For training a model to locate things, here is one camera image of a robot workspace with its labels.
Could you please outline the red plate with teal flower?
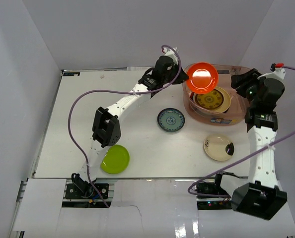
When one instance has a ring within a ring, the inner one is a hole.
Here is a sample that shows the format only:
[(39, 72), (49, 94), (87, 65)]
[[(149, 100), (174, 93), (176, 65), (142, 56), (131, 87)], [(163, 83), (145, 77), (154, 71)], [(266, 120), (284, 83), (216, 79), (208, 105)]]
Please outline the red plate with teal flower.
[(191, 93), (190, 93), (190, 96), (189, 96), (189, 97), (190, 97), (190, 100), (191, 100), (192, 102), (194, 101), (194, 95), (195, 95), (195, 93), (194, 93), (194, 92), (191, 92)]

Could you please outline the orange plate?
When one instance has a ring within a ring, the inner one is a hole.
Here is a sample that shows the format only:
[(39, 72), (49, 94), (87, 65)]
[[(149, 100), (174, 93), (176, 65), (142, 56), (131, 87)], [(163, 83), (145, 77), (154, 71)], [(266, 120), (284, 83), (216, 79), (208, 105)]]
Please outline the orange plate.
[(216, 68), (207, 62), (192, 64), (185, 69), (185, 72), (189, 77), (186, 85), (196, 94), (207, 94), (213, 91), (219, 82)]

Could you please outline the yellow brown patterned plate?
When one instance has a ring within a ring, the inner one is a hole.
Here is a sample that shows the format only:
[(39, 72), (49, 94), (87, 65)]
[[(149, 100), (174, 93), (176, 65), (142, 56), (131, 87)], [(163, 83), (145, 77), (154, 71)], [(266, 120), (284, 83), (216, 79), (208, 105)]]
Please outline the yellow brown patterned plate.
[(214, 89), (207, 94), (197, 94), (194, 100), (200, 107), (211, 110), (220, 107), (224, 97), (220, 91)]

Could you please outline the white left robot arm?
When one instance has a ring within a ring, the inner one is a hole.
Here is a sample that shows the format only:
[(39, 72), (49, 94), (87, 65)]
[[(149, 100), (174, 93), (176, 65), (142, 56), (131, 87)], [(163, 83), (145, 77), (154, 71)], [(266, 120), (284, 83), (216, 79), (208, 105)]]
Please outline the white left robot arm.
[(107, 150), (114, 146), (121, 138), (121, 122), (138, 106), (150, 100), (155, 94), (171, 85), (179, 85), (188, 80), (182, 69), (180, 56), (169, 51), (160, 56), (155, 66), (149, 68), (129, 92), (122, 92), (123, 97), (108, 106), (99, 107), (92, 125), (92, 141), (90, 153), (86, 153), (76, 142), (71, 129), (73, 109), (77, 102), (73, 102), (68, 117), (68, 132), (72, 142), (85, 157), (85, 164), (81, 173), (72, 174), (72, 182), (77, 193), (88, 198), (92, 195), (101, 196), (95, 187), (97, 170)]

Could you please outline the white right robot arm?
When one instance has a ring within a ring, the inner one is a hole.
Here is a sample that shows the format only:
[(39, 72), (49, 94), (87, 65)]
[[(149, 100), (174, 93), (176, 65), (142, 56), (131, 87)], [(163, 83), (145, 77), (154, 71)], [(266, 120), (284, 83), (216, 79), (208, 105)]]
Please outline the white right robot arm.
[(249, 102), (245, 123), (250, 142), (247, 181), (228, 172), (215, 176), (213, 193), (220, 198), (231, 197), (233, 211), (270, 220), (287, 202), (287, 193), (279, 189), (275, 174), (275, 141), (278, 130), (277, 101), (283, 95), (285, 69), (282, 64), (266, 74), (252, 69), (231, 77), (231, 87)]

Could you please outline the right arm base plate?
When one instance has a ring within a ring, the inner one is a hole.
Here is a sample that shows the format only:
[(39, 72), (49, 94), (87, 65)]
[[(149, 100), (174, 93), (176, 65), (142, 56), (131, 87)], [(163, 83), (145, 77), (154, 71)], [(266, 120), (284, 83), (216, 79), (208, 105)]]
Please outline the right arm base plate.
[(229, 198), (225, 190), (213, 182), (202, 182), (196, 185), (197, 198)]

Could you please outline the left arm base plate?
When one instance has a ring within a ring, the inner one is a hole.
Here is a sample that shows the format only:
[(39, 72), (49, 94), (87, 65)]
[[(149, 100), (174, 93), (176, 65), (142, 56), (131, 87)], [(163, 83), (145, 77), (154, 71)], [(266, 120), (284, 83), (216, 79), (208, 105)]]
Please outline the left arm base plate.
[[(95, 183), (94, 184), (97, 190), (100, 192), (103, 199), (108, 198), (109, 184), (108, 183)], [(82, 193), (73, 183), (67, 184), (65, 199), (100, 199), (96, 190), (90, 185), (87, 185), (86, 193)]]

